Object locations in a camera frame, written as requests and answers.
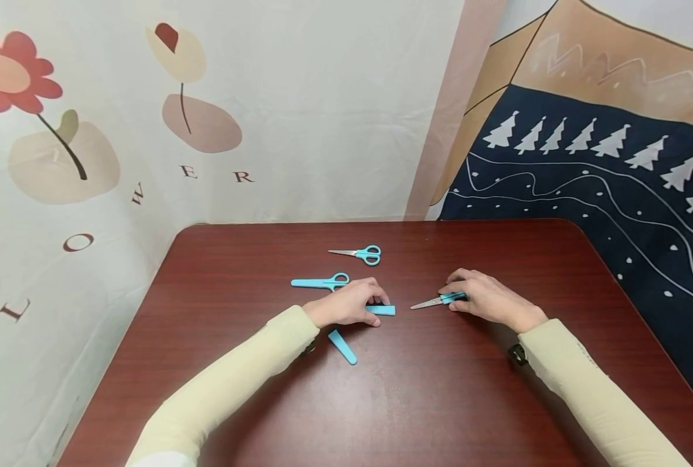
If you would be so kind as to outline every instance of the flower decal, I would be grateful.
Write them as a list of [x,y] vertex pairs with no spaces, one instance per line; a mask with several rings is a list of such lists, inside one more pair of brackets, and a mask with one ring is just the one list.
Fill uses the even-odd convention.
[[46,78],[53,64],[38,58],[32,39],[12,31],[0,45],[0,113],[12,107],[35,115],[45,130],[15,139],[8,158],[13,183],[33,200],[48,205],[89,200],[112,190],[120,178],[116,153],[104,134],[66,110],[53,128],[42,116],[42,99],[63,89]]
[[208,154],[229,151],[243,141],[232,115],[217,105],[184,94],[185,85],[201,79],[206,72],[206,55],[199,39],[189,30],[160,23],[145,29],[154,57],[179,80],[180,93],[165,99],[162,116],[175,136],[197,151]]
[[9,33],[0,47],[0,113],[14,105],[24,112],[40,114],[40,97],[57,99],[63,91],[53,80],[50,61],[37,58],[35,44],[26,34]]
[[154,30],[146,28],[154,57],[181,83],[197,82],[206,72],[206,55],[202,43],[189,30],[174,29],[160,23]]

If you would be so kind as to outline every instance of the green leaf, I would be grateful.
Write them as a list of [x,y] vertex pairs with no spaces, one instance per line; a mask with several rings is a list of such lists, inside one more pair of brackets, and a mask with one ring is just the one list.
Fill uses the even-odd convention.
[[79,117],[77,117],[77,111],[76,110],[66,110],[64,114],[61,116],[61,126],[56,129],[56,133],[58,133],[58,136],[63,138],[63,141],[66,141],[66,143],[71,143],[71,140],[74,139],[74,137],[77,134],[77,130],[79,129]]

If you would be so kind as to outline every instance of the forearm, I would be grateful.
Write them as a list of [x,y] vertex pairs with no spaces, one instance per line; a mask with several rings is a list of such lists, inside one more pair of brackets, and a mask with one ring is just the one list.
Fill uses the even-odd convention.
[[559,320],[520,334],[520,343],[534,372],[564,400],[611,466],[689,466]]
[[146,423],[127,466],[163,451],[183,453],[195,462],[209,432],[267,379],[283,372],[317,334],[299,306],[274,317],[162,404]]

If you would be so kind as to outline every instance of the white wavy line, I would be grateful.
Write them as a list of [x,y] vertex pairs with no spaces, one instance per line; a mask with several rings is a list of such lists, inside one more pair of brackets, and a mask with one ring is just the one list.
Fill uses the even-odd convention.
[[[466,159],[466,171],[469,172],[469,168],[468,168],[468,158]],[[681,286],[680,284],[677,284],[677,282],[675,282],[673,279],[671,279],[671,278],[670,278],[669,276],[667,276],[666,274],[663,274],[663,271],[661,271],[660,269],[658,269],[657,266],[654,265],[652,261],[650,261],[650,258],[647,257],[647,255],[644,254],[644,253],[642,252],[642,250],[635,244],[634,241],[632,241],[632,238],[631,238],[630,236],[628,236],[627,232],[625,232],[625,230],[622,229],[621,226],[619,226],[619,224],[617,223],[617,221],[616,221],[613,217],[611,217],[610,213],[608,213],[608,212],[606,212],[605,210],[603,210],[603,208],[601,208],[600,206],[597,206],[597,205],[591,204],[591,203],[589,203],[589,202],[585,202],[585,201],[579,200],[578,198],[574,198],[574,197],[536,198],[535,200],[522,200],[521,198],[501,197],[501,196],[490,196],[490,197],[464,196],[464,195],[460,195],[460,193],[456,193],[456,192],[454,192],[454,191],[451,191],[450,193],[451,193],[451,195],[455,195],[455,196],[457,196],[457,197],[459,197],[459,198],[473,198],[474,200],[490,200],[490,198],[503,198],[504,200],[514,200],[514,201],[521,201],[521,202],[554,201],[554,200],[573,200],[573,201],[577,201],[577,202],[579,202],[579,203],[582,203],[583,205],[590,206],[590,207],[592,207],[592,208],[596,208],[598,211],[601,211],[601,212],[603,213],[603,215],[605,215],[606,217],[608,217],[608,218],[611,220],[611,222],[613,222],[613,224],[617,227],[617,229],[619,229],[619,230],[622,232],[622,234],[627,238],[627,240],[630,242],[630,244],[632,244],[632,246],[635,247],[635,250],[637,250],[637,252],[643,257],[643,259],[645,259],[645,261],[647,262],[647,264],[651,265],[652,269],[655,270],[655,271],[657,272],[657,274],[660,274],[660,275],[663,277],[663,279],[665,279],[665,280],[671,282],[671,284],[673,284],[677,289],[684,291],[687,295],[690,295],[690,296],[693,298],[693,293],[692,293],[691,291],[687,290],[686,288],[684,288],[684,287]]]
[[490,161],[489,159],[483,158],[482,156],[479,156],[479,154],[476,154],[475,152],[468,152],[471,156],[481,159],[484,162],[489,162],[489,163],[495,163],[498,165],[502,165],[505,163],[509,163],[511,165],[586,165],[588,167],[593,167],[594,169],[598,169],[599,171],[611,173],[612,175],[616,175],[619,177],[625,177],[625,178],[630,178],[632,181],[639,183],[642,185],[643,188],[645,188],[647,191],[650,191],[654,197],[657,198],[658,201],[662,202],[663,206],[666,206],[671,213],[676,217],[676,220],[681,223],[682,226],[685,227],[686,230],[690,231],[693,233],[693,229],[685,222],[684,219],[679,216],[676,211],[673,210],[671,205],[667,203],[663,198],[658,196],[658,193],[654,192],[651,187],[648,187],[644,182],[642,182],[640,179],[635,178],[631,175],[627,175],[625,173],[619,173],[619,172],[613,172],[608,169],[604,169],[603,167],[599,167],[596,164],[593,163],[588,163],[588,162],[496,162],[496,161]]
[[[568,54],[571,54],[573,50],[577,50],[579,54],[577,54],[577,60],[579,63],[579,66],[581,69],[586,69],[590,67],[593,63],[596,62],[596,59],[600,55],[596,55],[591,61],[588,62],[588,64],[583,63],[583,46],[581,44],[575,44],[572,47],[570,47],[565,53],[562,55],[558,55],[559,51],[559,33],[557,34],[552,34],[546,39],[543,39],[537,46],[538,49],[543,49],[545,45],[548,45],[550,41],[554,41],[554,50],[553,50],[553,56],[549,55],[547,57],[547,73],[552,74],[553,70],[558,70],[559,64],[563,64],[563,59],[566,58]],[[609,55],[604,51],[602,53],[604,57],[606,57],[606,73],[603,74],[603,77],[598,81],[599,84],[604,82],[607,78],[609,78],[617,69],[621,69],[624,67],[627,67],[629,64],[632,64],[633,62],[637,62],[640,64],[640,72],[641,72],[641,79],[644,84],[653,84],[653,83],[660,83],[663,82],[664,80],[669,80],[673,79],[675,77],[680,77],[680,75],[689,75],[692,81],[692,94],[693,94],[693,70],[691,69],[685,69],[677,73],[673,73],[671,75],[667,75],[667,77],[663,78],[658,78],[655,80],[648,80],[648,74],[647,74],[647,65],[645,64],[645,60],[641,58],[633,58],[631,60],[627,60],[626,62],[623,62],[621,64],[616,65],[616,67],[610,68],[609,66]]]
[[558,191],[560,188],[562,188],[562,187],[564,187],[564,186],[567,186],[567,185],[569,185],[569,183],[575,182],[575,181],[577,181],[577,180],[579,180],[579,179],[581,179],[581,178],[597,178],[598,180],[601,180],[601,182],[603,182],[603,186],[606,188],[606,192],[608,192],[608,194],[609,194],[609,198],[611,198],[611,202],[612,202],[614,208],[616,208],[616,210],[617,210],[623,217],[626,217],[627,219],[629,219],[629,220],[631,220],[631,221],[635,221],[635,222],[639,222],[639,223],[646,223],[646,224],[649,224],[649,225],[652,225],[652,226],[667,227],[668,229],[671,229],[676,235],[678,235],[678,236],[681,238],[682,241],[684,241],[684,245],[685,245],[686,248],[687,248],[687,258],[689,259],[689,267],[690,267],[690,270],[692,271],[692,275],[693,275],[693,252],[692,252],[692,247],[691,247],[689,241],[687,240],[687,238],[681,233],[681,231],[678,230],[678,229],[676,229],[676,227],[671,226],[671,225],[669,225],[669,224],[665,224],[665,223],[662,223],[662,222],[645,221],[645,220],[643,220],[643,219],[638,219],[638,218],[636,218],[636,217],[632,217],[632,216],[630,216],[630,215],[627,215],[625,212],[623,212],[623,211],[621,210],[621,208],[619,208],[618,204],[616,203],[616,200],[615,200],[615,198],[613,197],[613,195],[612,195],[612,193],[611,193],[611,187],[609,186],[608,182],[607,182],[604,178],[602,178],[602,177],[600,177],[600,176],[591,175],[591,174],[579,176],[579,177],[573,178],[572,180],[569,180],[569,181],[563,183],[562,185],[560,185],[560,186],[554,188],[553,190],[551,190],[551,191],[549,191],[549,192],[547,192],[547,193],[536,193],[536,192],[535,192],[535,182],[537,182],[537,179],[535,178],[535,175],[534,175],[533,173],[531,173],[531,172],[514,173],[513,175],[509,175],[509,176],[506,176],[506,177],[504,177],[504,178],[500,178],[500,181],[499,181],[499,182],[495,181],[493,184],[491,184],[490,186],[488,186],[488,187],[486,187],[486,188],[477,188],[477,187],[474,185],[473,180],[471,180],[471,177],[469,177],[468,180],[469,180],[469,182],[471,183],[471,187],[474,188],[474,191],[486,191],[486,190],[489,190],[489,188],[491,188],[491,187],[497,185],[497,183],[500,183],[500,182],[502,182],[503,180],[505,180],[505,179],[507,179],[507,178],[512,178],[512,177],[516,177],[516,176],[519,176],[519,175],[530,175],[530,176],[532,177],[532,179],[533,179],[533,185],[531,186],[531,195],[534,196],[534,197],[551,195],[553,192]]

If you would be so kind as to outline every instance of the red flower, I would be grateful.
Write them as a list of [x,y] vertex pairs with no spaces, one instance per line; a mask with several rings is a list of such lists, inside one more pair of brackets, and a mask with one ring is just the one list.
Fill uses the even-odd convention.
[[7,34],[0,47],[0,113],[12,105],[31,114],[43,112],[40,97],[61,97],[61,87],[46,75],[53,73],[50,61],[37,58],[35,44],[19,31]]

